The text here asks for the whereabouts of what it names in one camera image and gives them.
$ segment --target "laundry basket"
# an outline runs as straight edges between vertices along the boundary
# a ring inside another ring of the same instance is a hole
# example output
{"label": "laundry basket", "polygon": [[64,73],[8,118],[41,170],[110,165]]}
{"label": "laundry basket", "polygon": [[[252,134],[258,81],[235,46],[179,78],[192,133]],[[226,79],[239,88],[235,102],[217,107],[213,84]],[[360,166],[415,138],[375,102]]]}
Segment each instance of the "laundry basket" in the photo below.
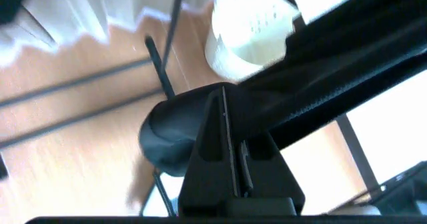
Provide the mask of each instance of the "laundry basket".
{"label": "laundry basket", "polygon": [[286,0],[216,0],[205,46],[209,66],[241,81],[281,59],[298,10]]}

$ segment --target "light brown floor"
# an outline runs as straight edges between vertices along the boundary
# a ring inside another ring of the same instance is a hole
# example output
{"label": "light brown floor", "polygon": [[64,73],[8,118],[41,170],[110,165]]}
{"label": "light brown floor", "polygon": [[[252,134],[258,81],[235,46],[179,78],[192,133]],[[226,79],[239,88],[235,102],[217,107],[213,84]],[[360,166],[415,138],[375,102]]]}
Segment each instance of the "light brown floor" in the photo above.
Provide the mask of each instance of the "light brown floor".
{"label": "light brown floor", "polygon": [[[209,11],[184,12],[167,74],[176,93],[221,81],[203,46]],[[164,46],[168,23],[146,18],[136,33],[111,27],[110,45],[90,37],[50,55],[31,48],[0,69],[0,100],[148,56],[144,36]],[[4,141],[160,87],[152,65],[0,109]],[[9,178],[0,182],[0,223],[40,215],[136,215],[152,185],[153,167],[137,143],[139,126],[163,95],[154,95],[88,121],[6,148]],[[307,196],[305,213],[327,211],[365,186],[336,123],[282,152]]]}

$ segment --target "wooden floor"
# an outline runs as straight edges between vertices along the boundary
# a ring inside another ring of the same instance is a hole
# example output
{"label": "wooden floor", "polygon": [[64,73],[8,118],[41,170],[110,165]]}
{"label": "wooden floor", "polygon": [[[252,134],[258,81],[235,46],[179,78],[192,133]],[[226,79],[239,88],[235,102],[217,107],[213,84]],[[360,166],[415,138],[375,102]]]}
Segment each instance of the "wooden floor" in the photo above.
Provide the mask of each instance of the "wooden floor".
{"label": "wooden floor", "polygon": [[[207,65],[203,47],[209,11],[184,12],[167,74],[176,93],[221,81]],[[145,18],[136,33],[111,27],[109,45],[83,37],[50,55],[26,48],[0,69],[0,100],[98,73],[148,56],[147,34],[164,46],[169,23]],[[68,120],[158,90],[153,65],[0,109],[0,140]],[[1,151],[9,177],[0,181],[0,223],[24,223],[41,215],[137,215],[153,183],[153,167],[138,147],[139,126],[165,99],[152,95]],[[307,196],[304,212],[319,213],[365,186],[336,123],[283,150]]]}

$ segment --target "sheer curtain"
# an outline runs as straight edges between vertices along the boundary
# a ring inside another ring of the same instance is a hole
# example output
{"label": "sheer curtain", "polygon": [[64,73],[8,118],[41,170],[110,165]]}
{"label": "sheer curtain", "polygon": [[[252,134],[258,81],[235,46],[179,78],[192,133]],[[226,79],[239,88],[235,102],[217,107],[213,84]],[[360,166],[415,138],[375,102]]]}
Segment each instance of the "sheer curtain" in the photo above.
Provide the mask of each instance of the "sheer curtain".
{"label": "sheer curtain", "polygon": [[[209,0],[184,0],[197,11]],[[10,64],[23,45],[55,52],[83,34],[109,40],[108,25],[135,31],[145,15],[169,19],[173,0],[24,0],[13,23],[0,27],[0,66]]]}

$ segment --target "white curtain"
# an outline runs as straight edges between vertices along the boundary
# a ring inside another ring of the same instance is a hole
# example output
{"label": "white curtain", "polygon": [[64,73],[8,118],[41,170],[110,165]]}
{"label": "white curtain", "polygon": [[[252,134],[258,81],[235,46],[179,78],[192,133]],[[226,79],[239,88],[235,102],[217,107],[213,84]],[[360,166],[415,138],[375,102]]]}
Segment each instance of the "white curtain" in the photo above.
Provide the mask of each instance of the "white curtain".
{"label": "white curtain", "polygon": [[[200,10],[209,0],[184,0]],[[55,52],[72,45],[82,34],[102,43],[109,40],[108,25],[135,31],[144,15],[169,19],[173,0],[24,0],[14,23],[0,27],[0,66],[10,64],[23,45]]]}

